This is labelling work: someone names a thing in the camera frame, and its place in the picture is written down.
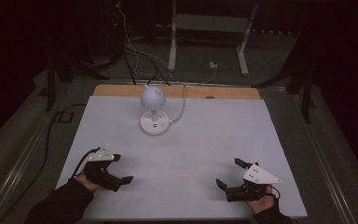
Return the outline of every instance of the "white tabletop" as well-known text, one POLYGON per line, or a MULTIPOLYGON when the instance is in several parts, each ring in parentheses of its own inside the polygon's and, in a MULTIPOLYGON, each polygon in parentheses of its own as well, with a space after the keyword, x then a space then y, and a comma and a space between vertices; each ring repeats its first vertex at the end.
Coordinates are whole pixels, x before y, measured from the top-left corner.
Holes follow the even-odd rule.
MULTIPOLYGON (((175 119, 182 99, 168 98, 162 108, 175 119)), ((160 136, 143 133, 146 111, 138 97, 91 96, 57 187, 67 182, 82 156, 109 144, 122 157, 108 171, 133 175, 118 192, 100 190, 86 219, 166 220, 249 218, 246 203, 228 203, 217 187, 243 184, 245 170, 235 158, 259 162, 283 183, 280 208, 289 217, 307 212, 263 100, 186 99, 183 116, 160 136)))

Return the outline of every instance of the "wooden edge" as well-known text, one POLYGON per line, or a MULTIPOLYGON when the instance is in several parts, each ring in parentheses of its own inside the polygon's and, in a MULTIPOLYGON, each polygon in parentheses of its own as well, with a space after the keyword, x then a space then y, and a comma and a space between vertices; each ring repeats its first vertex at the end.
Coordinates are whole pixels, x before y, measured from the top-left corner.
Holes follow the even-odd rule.
MULTIPOLYGON (((94 96, 141 96, 144 85, 98 85, 94 96)), ((183 97, 182 86, 161 86, 167 97, 183 97)), ((187 98, 216 98, 216 99, 261 99, 257 89, 238 87, 186 87, 187 98)))

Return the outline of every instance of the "hand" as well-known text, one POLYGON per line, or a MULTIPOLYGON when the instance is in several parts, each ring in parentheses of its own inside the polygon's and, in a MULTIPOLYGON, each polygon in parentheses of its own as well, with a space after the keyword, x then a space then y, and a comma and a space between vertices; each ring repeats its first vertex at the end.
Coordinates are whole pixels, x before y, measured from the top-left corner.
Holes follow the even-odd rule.
MULTIPOLYGON (((272 193, 272 186, 268 185, 266 188, 266 193, 271 194, 272 193)), ((274 197, 264 195, 260 200, 258 201, 248 201, 247 202, 249 207, 251 207, 252 212, 254 214, 257 214, 261 211, 264 211, 274 205, 274 197)))
POLYGON ((101 186, 96 185, 96 184, 92 183, 91 181, 89 181, 86 178, 86 175, 83 174, 83 171, 81 172, 81 175, 78 175, 75 178, 75 180, 77 182, 79 182, 80 184, 82 184, 84 187, 86 187, 86 189, 88 189, 89 191, 91 191, 93 193, 97 192, 97 190, 101 188, 101 186))

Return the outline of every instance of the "black sleeve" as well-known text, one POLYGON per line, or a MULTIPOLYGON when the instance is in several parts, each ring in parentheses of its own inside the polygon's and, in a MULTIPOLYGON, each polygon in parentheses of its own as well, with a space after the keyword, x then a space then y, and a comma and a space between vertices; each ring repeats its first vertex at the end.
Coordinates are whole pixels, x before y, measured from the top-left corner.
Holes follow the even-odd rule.
POLYGON ((258 224, 292 224, 290 217, 284 216, 279 210, 279 201, 275 198, 274 205, 254 215, 258 224))
POLYGON ((75 223, 83 217, 94 195, 74 179, 52 191, 29 212, 26 224, 75 223))

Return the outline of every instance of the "dark background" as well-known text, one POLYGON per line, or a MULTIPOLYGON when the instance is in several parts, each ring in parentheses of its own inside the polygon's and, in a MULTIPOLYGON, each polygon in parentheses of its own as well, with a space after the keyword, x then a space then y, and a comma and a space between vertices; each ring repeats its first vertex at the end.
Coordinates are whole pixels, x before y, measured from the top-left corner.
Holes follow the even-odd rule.
MULTIPOLYGON (((83 0, 78 4, 90 2, 83 0)), ((93 2, 103 16, 102 1, 93 2)), ((170 1, 122 2, 128 23, 145 35, 156 34, 155 23, 170 23, 170 1)), ((226 2, 227 6, 237 3, 226 2)), ((208 6, 202 1, 199 4, 208 6)), ((180 8, 191 11, 193 7, 187 1, 180 8)), ((218 13, 224 15, 226 7, 220 8, 218 13)), ((208 10, 216 13, 216 7, 206 7, 208 10)), ((98 21, 98 9, 90 15, 95 16, 94 22, 98 21)), ((0 0, 0 128, 34 90, 33 78, 46 69, 47 36, 55 47, 78 59, 101 54, 103 47, 95 45, 84 32, 89 23, 92 19, 81 20, 69 0, 0 0)), ((313 83, 321 88, 358 159, 358 1, 263 1, 254 29, 257 33, 281 31, 285 35, 298 35, 301 31, 286 65, 317 64, 313 83)))

